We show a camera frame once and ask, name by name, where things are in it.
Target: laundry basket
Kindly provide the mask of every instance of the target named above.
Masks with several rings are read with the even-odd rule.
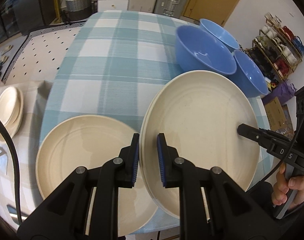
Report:
[[[92,0],[65,0],[70,21],[79,21],[92,14]]]

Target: silver bolt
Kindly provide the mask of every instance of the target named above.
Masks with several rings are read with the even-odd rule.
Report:
[[[220,167],[213,167],[212,172],[215,174],[220,174],[222,172],[222,169]]]
[[[75,172],[77,174],[82,174],[82,173],[85,172],[85,168],[83,166],[77,167],[76,170],[75,170]]]
[[[181,158],[181,157],[177,157],[177,158],[174,159],[174,162],[175,162],[176,164],[182,164],[182,163],[184,163],[184,159]]]
[[[117,157],[117,158],[115,158],[114,160],[113,160],[113,163],[114,164],[121,164],[123,162],[123,160],[122,160],[122,158],[120,158],[120,157]]]

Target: drawer cabinet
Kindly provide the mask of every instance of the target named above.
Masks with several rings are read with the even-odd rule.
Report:
[[[99,0],[98,12],[105,10],[127,10],[128,0]]]

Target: tablecloth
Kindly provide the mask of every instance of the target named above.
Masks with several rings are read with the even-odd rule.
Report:
[[[21,210],[30,214],[41,202],[42,197],[36,184],[35,161],[39,147],[39,136],[49,84],[44,81],[31,81],[12,85],[23,92],[23,118],[18,132],[12,138],[20,166]],[[9,86],[0,87],[1,93]],[[13,228],[17,229],[7,209],[15,207],[14,173],[9,148],[0,143],[0,216]]]
[[[182,73],[175,60],[175,29],[182,20],[134,11],[92,15],[70,46],[55,77],[44,112],[40,142],[60,122],[82,114],[101,114],[140,131],[156,93]],[[260,98],[249,99],[258,125],[269,129]],[[261,151],[252,184],[271,169]],[[163,230],[179,220],[158,209],[136,233]]]

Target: light blue bowl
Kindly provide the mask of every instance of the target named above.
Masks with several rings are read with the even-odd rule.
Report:
[[[239,43],[228,31],[226,31],[220,25],[217,25],[212,21],[207,19],[201,19],[200,28],[222,41],[222,43],[227,46],[229,51],[233,52],[236,49],[240,48]]]
[[[228,78],[236,84],[247,98],[268,94],[268,85],[258,66],[244,52],[236,50],[234,58],[237,63],[236,73]]]
[[[236,62],[227,47],[209,33],[190,25],[177,28],[175,55],[185,72],[209,70],[223,76],[236,72]]]

